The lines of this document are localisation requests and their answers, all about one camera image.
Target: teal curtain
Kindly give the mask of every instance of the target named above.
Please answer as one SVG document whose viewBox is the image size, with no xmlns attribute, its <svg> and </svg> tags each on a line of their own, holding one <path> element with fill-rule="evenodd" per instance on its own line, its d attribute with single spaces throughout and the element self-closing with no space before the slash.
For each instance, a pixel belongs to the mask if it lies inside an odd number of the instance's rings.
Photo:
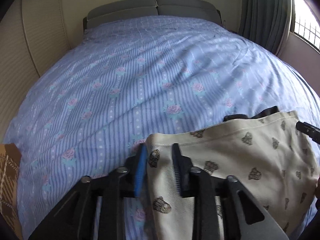
<svg viewBox="0 0 320 240">
<path fill-rule="evenodd" d="M 291 0 L 242 0 L 239 34 L 276 54 L 288 30 Z"/>
</svg>

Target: headboard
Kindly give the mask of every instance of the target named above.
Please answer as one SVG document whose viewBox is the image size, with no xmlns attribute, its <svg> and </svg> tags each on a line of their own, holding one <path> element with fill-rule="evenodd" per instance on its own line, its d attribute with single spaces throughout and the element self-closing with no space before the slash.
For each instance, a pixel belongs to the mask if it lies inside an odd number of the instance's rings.
<svg viewBox="0 0 320 240">
<path fill-rule="evenodd" d="M 85 30 L 102 23 L 152 15 L 193 17 L 222 24 L 220 11 L 202 0 L 123 0 L 91 10 L 83 20 L 83 28 Z"/>
</svg>

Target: brown plaid box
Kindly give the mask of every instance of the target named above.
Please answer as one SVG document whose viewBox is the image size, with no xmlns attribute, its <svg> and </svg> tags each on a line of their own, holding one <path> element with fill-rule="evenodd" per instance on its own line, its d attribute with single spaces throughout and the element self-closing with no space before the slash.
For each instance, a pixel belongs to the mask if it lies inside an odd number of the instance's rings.
<svg viewBox="0 0 320 240">
<path fill-rule="evenodd" d="M 17 182 L 21 153 L 12 144 L 0 144 L 0 212 L 4 220 L 22 239 L 17 210 Z"/>
</svg>

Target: metal bolt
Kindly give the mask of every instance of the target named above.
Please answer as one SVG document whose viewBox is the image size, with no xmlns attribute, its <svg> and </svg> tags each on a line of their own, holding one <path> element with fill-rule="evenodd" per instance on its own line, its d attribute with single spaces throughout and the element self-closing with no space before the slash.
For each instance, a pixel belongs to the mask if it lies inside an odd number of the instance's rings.
<svg viewBox="0 0 320 240">
<path fill-rule="evenodd" d="M 119 167 L 117 169 L 117 172 L 118 173 L 126 173 L 126 172 L 128 172 L 128 169 L 126 167 Z"/>
<path fill-rule="evenodd" d="M 190 171 L 192 173 L 200 173 L 201 172 L 201 170 L 198 167 L 195 167 L 195 166 L 191 167 Z"/>
<path fill-rule="evenodd" d="M 88 182 L 90 182 L 91 181 L 91 178 L 89 177 L 89 176 L 83 176 L 82 178 L 81 178 L 81 182 L 82 183 L 88 183 Z"/>
</svg>

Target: bed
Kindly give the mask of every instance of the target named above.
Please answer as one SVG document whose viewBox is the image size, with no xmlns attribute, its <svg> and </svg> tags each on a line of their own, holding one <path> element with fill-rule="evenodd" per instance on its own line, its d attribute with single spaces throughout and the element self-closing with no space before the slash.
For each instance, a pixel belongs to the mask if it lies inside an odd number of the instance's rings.
<svg viewBox="0 0 320 240">
<path fill-rule="evenodd" d="M 108 174 L 152 133 L 272 106 L 320 126 L 320 99 L 299 73 L 220 25 L 215 7 L 199 0 L 130 0 L 89 12 L 82 44 L 30 89 L 5 135 L 22 154 L 25 239 L 82 176 Z M 154 239 L 143 201 L 125 203 L 127 239 Z"/>
</svg>

